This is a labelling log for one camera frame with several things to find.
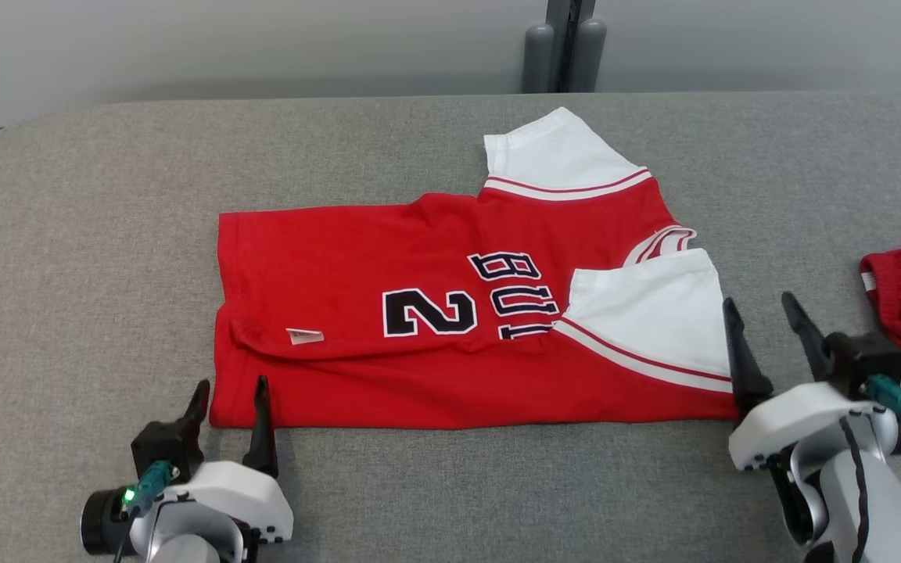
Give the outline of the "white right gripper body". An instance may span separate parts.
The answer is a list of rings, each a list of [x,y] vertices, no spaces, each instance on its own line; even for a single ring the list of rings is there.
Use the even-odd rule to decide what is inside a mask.
[[[849,400],[828,382],[808,382],[765,400],[743,417],[730,434],[730,459],[737,470],[754,468],[801,439],[837,425],[851,414],[874,432],[879,456],[893,452],[899,426],[896,414],[873,400]]]

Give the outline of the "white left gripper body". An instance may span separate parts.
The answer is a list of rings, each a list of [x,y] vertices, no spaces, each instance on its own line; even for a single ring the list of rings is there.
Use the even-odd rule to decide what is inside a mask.
[[[260,530],[269,542],[293,538],[293,510],[276,478],[243,464],[203,463],[178,494]]]

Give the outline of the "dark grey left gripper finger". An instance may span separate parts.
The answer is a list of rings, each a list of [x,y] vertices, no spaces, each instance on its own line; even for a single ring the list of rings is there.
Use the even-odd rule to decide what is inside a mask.
[[[185,445],[191,451],[199,451],[198,444],[201,425],[210,406],[210,381],[200,380],[185,410]]]
[[[255,421],[243,466],[272,478],[279,477],[278,448],[272,421],[271,386],[267,378],[259,377],[253,398]]]

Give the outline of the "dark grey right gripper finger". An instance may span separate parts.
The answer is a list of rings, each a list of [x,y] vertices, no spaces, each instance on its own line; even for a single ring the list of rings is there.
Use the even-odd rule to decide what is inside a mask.
[[[763,375],[745,335],[746,325],[732,298],[723,300],[730,363],[730,384],[738,414],[748,414],[754,407],[773,398],[771,381]]]
[[[801,306],[793,292],[783,292],[781,304],[792,332],[803,346],[807,363],[815,382],[833,379],[834,359],[825,335]]]

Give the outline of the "red white basketball jersey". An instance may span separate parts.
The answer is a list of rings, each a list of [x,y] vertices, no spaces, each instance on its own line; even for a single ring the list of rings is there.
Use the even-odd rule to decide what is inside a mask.
[[[466,430],[727,420],[723,293],[657,178],[558,108],[478,195],[223,213],[210,423]]]

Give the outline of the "grey cylindrical post foot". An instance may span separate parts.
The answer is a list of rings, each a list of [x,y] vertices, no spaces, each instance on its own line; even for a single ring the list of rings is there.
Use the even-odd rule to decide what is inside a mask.
[[[530,26],[523,38],[521,93],[543,94],[551,89],[555,32],[551,25]]]
[[[605,22],[589,18],[579,24],[573,39],[569,92],[591,93],[596,90],[605,37]]]

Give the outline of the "grey metal partition post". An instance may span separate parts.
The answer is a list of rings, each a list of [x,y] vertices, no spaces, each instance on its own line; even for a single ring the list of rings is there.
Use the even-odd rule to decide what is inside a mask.
[[[573,53],[580,25],[594,15],[598,0],[547,0],[546,25],[551,28],[547,93],[569,91]]]

